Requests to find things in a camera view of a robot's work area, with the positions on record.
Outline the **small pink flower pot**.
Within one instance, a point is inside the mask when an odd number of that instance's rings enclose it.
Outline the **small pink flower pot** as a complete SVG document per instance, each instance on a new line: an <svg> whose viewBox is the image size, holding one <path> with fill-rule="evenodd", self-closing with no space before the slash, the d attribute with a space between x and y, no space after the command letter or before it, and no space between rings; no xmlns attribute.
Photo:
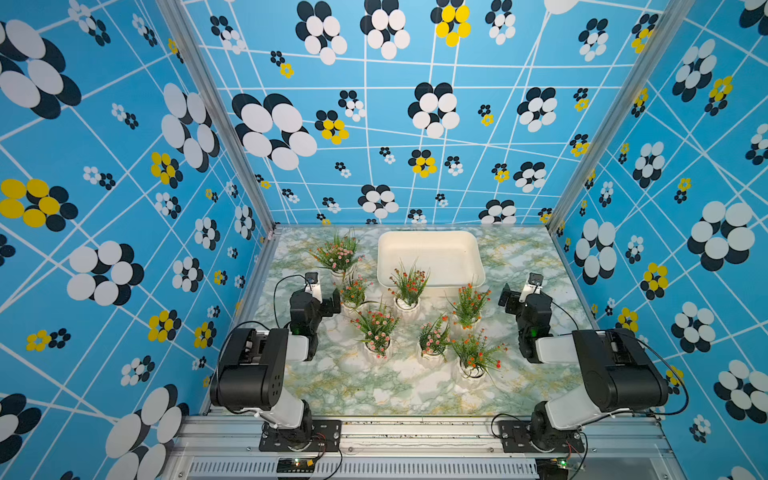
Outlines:
<svg viewBox="0 0 768 480"><path fill-rule="evenodd" d="M368 287L369 282L361 275L348 274L343 277L339 291L344 315L353 318L359 313L368 300Z"/></svg>

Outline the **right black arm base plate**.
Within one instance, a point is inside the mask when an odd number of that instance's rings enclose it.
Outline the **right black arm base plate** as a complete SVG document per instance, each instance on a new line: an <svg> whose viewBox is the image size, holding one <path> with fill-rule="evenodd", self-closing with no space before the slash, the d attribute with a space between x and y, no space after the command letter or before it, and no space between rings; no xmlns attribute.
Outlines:
<svg viewBox="0 0 768 480"><path fill-rule="evenodd" d="M565 456L585 451L583 437L576 430L559 431L549 427L531 426L530 421L507 417L494 421L492 430L499 438L505 453Z"/></svg>

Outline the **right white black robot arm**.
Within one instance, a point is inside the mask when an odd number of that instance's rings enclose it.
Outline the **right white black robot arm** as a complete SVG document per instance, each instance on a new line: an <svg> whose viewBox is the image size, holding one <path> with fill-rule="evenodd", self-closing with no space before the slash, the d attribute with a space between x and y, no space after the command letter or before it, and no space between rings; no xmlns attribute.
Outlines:
<svg viewBox="0 0 768 480"><path fill-rule="evenodd" d="M534 407L532 444L552 451L586 425L605 417L660 407L668 400L667 383L633 332L576 329L551 332L552 298L538 278L520 292L505 285L498 305L515 317L518 346L531 364L576 365L582 384Z"/></svg>

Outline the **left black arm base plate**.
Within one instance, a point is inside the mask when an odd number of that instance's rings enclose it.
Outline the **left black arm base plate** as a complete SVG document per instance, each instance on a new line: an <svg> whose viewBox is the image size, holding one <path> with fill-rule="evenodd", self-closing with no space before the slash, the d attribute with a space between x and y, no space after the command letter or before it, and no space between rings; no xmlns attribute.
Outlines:
<svg viewBox="0 0 768 480"><path fill-rule="evenodd" d="M336 419L315 419L296 429L278 429L265 423L258 449L272 453L338 452L341 433L342 422Z"/></svg>

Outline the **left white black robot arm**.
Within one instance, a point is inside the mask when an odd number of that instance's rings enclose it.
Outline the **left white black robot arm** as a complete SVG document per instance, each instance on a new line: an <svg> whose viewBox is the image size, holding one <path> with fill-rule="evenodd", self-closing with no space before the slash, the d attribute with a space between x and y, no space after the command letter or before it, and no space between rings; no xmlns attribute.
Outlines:
<svg viewBox="0 0 768 480"><path fill-rule="evenodd" d="M341 422L315 420L309 403L284 386L286 364L309 362L318 348L321 321L341 312L340 293L318 299L306 291L290 298L286 327L268 331L243 322L225 340L211 381L211 404L263 422L259 450L337 451Z"/></svg>

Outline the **orange flower pot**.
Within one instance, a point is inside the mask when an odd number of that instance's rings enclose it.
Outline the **orange flower pot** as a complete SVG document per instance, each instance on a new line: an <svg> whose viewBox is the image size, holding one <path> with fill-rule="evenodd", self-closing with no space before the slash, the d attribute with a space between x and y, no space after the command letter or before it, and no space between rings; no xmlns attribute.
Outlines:
<svg viewBox="0 0 768 480"><path fill-rule="evenodd" d="M449 301L453 328L458 332L472 330L482 319L482 311L490 301L491 291L468 283L458 289L457 297Z"/></svg>

